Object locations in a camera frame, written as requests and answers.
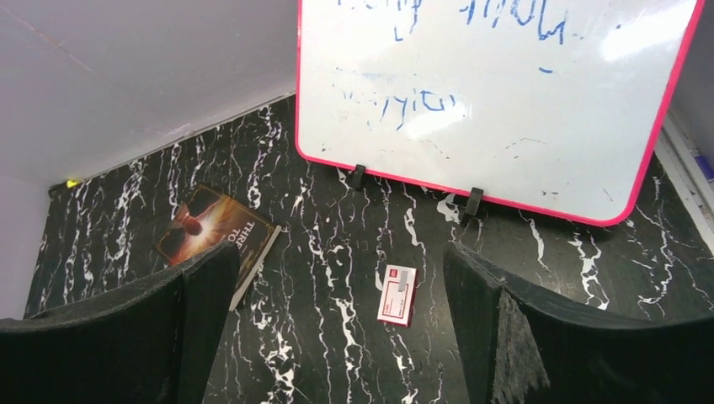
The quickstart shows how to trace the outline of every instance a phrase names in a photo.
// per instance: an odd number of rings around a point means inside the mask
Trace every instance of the small box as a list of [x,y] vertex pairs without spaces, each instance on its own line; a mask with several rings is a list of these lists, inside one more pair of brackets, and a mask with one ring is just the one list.
[[377,320],[409,327],[416,282],[415,268],[387,265]]

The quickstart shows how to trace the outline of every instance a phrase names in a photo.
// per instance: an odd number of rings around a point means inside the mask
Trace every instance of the white wall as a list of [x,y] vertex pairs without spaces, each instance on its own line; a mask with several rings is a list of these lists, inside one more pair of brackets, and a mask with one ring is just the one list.
[[0,227],[0,317],[24,306],[47,187],[295,90],[296,3],[0,0],[0,209],[24,223]]
[[714,2],[706,2],[670,110],[714,164]]

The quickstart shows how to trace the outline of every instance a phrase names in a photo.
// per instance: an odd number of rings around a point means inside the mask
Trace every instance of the book cover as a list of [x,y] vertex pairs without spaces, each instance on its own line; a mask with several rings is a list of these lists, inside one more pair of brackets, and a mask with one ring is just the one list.
[[201,184],[178,208],[156,249],[169,265],[175,265],[223,240],[236,243],[241,253],[241,268],[229,307],[234,310],[258,268],[262,267],[265,254],[278,233],[280,226],[230,196]]

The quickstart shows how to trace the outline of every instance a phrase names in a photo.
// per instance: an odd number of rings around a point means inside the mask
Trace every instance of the whiteboard foot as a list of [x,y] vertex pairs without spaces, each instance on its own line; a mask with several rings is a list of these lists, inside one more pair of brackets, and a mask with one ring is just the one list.
[[367,167],[357,164],[354,166],[354,171],[349,174],[347,178],[347,185],[355,191],[361,191],[365,187],[365,180],[367,178],[365,170]]
[[468,225],[469,220],[476,217],[478,206],[483,198],[483,189],[471,188],[471,194],[466,202],[466,208],[459,213],[459,222],[462,226]]

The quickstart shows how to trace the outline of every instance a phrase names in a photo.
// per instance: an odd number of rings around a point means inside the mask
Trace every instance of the black marble table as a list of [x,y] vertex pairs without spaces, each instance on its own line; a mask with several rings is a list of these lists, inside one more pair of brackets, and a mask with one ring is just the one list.
[[[356,192],[345,172],[301,159],[294,101],[53,194],[26,313],[164,268],[152,244],[199,182],[285,225],[227,318],[205,402],[467,402],[440,272],[449,240],[603,310],[714,311],[712,255],[656,160],[618,226],[485,204],[463,228],[453,195],[374,178]],[[376,320],[388,263],[419,270],[410,328]]]

